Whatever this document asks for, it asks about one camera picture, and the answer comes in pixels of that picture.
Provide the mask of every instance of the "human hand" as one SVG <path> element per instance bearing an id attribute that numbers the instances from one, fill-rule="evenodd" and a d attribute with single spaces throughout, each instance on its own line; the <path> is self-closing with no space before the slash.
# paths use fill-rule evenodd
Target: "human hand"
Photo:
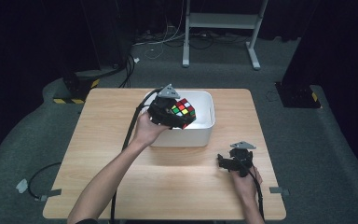
<path id="1" fill-rule="evenodd" d="M 170 127 L 165 125 L 157 125 L 150 120 L 149 113 L 144 112 L 136 122 L 135 134 L 133 141 L 137 141 L 144 147 L 150 146 L 158 136 Z"/>
<path id="2" fill-rule="evenodd" d="M 256 178 L 259 184 L 263 182 L 263 178 L 261 177 L 260 173 L 258 173 L 256 167 L 253 166 L 249 171 Z M 234 180 L 235 190 L 241 197 L 242 202 L 255 203 L 256 187 L 252 176 L 248 174 L 245 177 L 240 177 L 240 172 L 238 171 L 230 171 L 230 173 Z"/>

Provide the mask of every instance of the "white stand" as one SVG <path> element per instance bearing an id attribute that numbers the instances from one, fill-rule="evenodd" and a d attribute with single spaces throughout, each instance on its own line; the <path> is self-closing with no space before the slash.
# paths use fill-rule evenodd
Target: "white stand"
<path id="1" fill-rule="evenodd" d="M 228 28 L 228 29 L 246 29 L 254 30 L 250 42 L 246 42 L 249 56 L 254 70 L 260 69 L 260 63 L 255 55 L 255 41 L 260 30 L 261 22 L 266 11 L 269 0 L 263 0 L 260 11 L 257 15 L 239 15 L 239 14 L 215 14 L 215 13 L 190 13 L 190 1 L 187 0 L 186 8 L 186 28 L 185 43 L 183 46 L 183 67 L 190 66 L 190 48 L 188 45 L 188 36 L 190 27 L 210 27 L 210 28 Z"/>

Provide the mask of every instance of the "cube face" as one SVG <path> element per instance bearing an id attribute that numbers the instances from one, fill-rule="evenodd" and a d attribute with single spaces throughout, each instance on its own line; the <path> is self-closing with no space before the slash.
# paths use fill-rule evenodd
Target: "cube face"
<path id="1" fill-rule="evenodd" d="M 171 108 L 171 111 L 173 112 L 173 114 L 175 114 L 176 116 L 189 116 L 192 118 L 196 117 L 196 110 L 194 109 L 194 107 L 187 101 L 187 99 L 182 99 L 178 102 L 176 102 L 176 105 L 174 105 Z"/>

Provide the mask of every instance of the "person's right arm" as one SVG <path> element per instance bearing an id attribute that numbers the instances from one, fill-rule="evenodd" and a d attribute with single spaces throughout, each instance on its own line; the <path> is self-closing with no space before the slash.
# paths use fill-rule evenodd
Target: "person's right arm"
<path id="1" fill-rule="evenodd" d="M 260 173 L 258 173 L 257 168 L 252 168 L 251 172 L 256 177 L 257 182 L 261 184 L 263 179 L 261 178 Z M 242 202 L 246 222 L 248 224 L 264 223 L 255 200 L 256 188 L 252 176 L 247 175 L 246 177 L 240 177 L 238 171 L 231 171 L 231 175 L 234 180 L 235 189 Z"/>

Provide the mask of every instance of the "black stand base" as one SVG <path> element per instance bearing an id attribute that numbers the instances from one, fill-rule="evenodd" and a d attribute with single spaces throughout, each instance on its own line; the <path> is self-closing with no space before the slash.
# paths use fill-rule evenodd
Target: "black stand base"
<path id="1" fill-rule="evenodd" d="M 56 104 L 84 104 L 91 89 L 97 87 L 100 79 L 79 80 L 76 88 L 68 89 L 61 82 L 53 96 Z"/>
<path id="2" fill-rule="evenodd" d="M 286 87 L 281 82 L 276 82 L 275 87 L 281 97 L 284 107 L 292 108 L 321 108 L 318 97 L 310 87 L 296 89 Z"/>

